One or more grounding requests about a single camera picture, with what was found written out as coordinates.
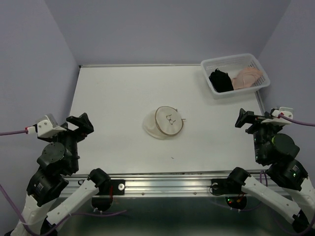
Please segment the pink bra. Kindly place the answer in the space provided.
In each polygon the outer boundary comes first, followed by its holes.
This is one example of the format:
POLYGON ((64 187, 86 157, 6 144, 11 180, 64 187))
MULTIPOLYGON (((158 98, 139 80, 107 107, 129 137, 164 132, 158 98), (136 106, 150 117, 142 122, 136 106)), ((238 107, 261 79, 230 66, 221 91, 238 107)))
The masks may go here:
POLYGON ((254 67, 244 68, 231 80, 233 88, 234 90, 250 88, 262 75, 263 73, 254 67))

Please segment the black bra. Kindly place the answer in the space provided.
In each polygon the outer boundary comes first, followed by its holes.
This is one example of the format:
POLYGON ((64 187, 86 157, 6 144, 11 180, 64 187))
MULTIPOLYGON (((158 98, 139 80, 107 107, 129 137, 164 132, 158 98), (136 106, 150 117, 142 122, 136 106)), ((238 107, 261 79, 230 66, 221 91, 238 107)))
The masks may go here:
POLYGON ((231 78, 229 77, 228 73, 216 69, 210 74, 209 80, 213 85, 215 91, 218 93, 234 90, 231 78))

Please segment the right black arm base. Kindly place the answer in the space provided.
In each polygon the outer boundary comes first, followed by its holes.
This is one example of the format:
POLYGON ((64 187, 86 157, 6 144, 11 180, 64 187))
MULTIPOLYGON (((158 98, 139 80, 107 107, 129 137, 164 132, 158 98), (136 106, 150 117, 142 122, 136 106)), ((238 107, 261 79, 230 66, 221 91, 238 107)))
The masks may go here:
POLYGON ((210 188, 213 195, 240 194, 242 186, 245 185, 245 178, 213 178, 210 188))

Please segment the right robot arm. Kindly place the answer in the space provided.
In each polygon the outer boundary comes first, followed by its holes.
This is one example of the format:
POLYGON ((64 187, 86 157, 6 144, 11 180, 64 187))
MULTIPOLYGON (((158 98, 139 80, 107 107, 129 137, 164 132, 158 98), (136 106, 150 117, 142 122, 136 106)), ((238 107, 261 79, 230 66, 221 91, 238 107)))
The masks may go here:
POLYGON ((269 206, 292 225, 297 235, 309 233, 315 229, 315 188, 306 169, 296 160, 300 148, 281 130, 291 123, 310 127, 314 124, 293 120, 292 109, 285 107, 272 109, 262 116, 241 108, 235 127, 241 128, 247 123, 250 126, 246 133, 253 135, 256 163, 268 166, 266 175, 291 199, 271 190, 240 167, 227 177, 227 188, 250 194, 269 206))

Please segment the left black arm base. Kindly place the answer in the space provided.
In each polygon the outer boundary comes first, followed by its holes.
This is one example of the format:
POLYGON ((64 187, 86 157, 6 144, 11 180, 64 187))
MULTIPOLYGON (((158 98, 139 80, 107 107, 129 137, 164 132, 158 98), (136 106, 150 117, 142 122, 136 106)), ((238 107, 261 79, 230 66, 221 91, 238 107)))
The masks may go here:
POLYGON ((126 181, 124 179, 111 179, 101 185, 99 196, 123 196, 125 194, 126 181))

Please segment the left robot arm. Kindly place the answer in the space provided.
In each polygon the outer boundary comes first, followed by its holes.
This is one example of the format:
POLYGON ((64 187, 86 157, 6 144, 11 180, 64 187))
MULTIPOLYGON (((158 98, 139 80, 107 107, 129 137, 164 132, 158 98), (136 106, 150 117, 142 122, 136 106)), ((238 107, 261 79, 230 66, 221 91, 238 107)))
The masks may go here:
POLYGON ((79 170, 77 144, 93 131, 87 113, 69 116, 61 125, 52 114, 47 114, 25 128, 25 133, 37 134, 48 145, 37 159, 39 168, 29 181, 24 209, 10 236, 38 236, 44 222, 51 227, 48 230, 51 234, 88 199, 109 190, 110 176, 100 168, 93 169, 74 193, 54 210, 50 209, 69 184, 65 177, 79 170))

